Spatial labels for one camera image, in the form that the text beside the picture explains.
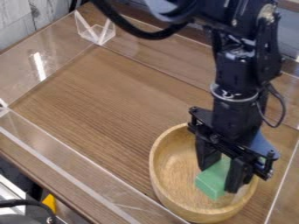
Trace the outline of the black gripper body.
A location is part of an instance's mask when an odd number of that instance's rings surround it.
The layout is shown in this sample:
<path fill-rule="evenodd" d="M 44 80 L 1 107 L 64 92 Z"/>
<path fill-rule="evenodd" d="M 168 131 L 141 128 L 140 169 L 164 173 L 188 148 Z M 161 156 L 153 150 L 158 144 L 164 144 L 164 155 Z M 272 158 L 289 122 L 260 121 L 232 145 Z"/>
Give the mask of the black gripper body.
<path fill-rule="evenodd" d="M 272 175 L 273 162 L 278 159 L 277 150 L 260 132 L 265 119 L 266 96 L 249 101 L 222 101 L 213 99 L 212 110 L 189 108 L 190 120 L 188 131 L 196 137 L 213 144 L 221 155 L 230 160 L 242 157 L 252 166 L 253 176 L 268 180 Z"/>

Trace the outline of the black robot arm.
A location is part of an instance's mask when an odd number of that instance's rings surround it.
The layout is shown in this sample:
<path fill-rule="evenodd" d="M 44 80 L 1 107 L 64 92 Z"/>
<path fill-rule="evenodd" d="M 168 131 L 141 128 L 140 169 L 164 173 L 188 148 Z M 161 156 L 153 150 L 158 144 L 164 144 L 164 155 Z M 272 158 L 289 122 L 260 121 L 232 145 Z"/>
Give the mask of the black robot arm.
<path fill-rule="evenodd" d="M 140 39 L 160 40 L 198 19 L 209 33 L 216 79 L 209 85 L 210 110 L 189 108 L 188 131 L 194 135 L 197 164 L 208 170 L 229 157 L 224 191 L 236 193 L 253 177 L 269 179 L 276 149 L 261 137 L 266 99 L 278 98 L 272 80 L 280 75 L 277 45 L 280 14 L 276 0 L 144 0 L 154 17 L 169 24 L 142 31 L 114 10 L 108 0 L 90 0 L 120 29 Z"/>

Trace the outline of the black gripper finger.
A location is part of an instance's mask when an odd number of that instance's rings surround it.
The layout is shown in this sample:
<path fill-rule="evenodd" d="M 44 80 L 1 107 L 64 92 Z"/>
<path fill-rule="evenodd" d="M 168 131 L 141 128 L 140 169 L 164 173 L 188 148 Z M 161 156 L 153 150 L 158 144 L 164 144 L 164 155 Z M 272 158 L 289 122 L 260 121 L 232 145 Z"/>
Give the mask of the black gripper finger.
<path fill-rule="evenodd" d="M 216 150 L 212 143 L 204 141 L 200 137 L 194 138 L 196 158 L 200 170 L 206 170 L 220 161 L 221 153 Z"/>
<path fill-rule="evenodd" d="M 252 166 L 244 161 L 242 157 L 234 157 L 229 162 L 224 190 L 236 194 L 238 188 L 249 183 L 252 176 Z"/>

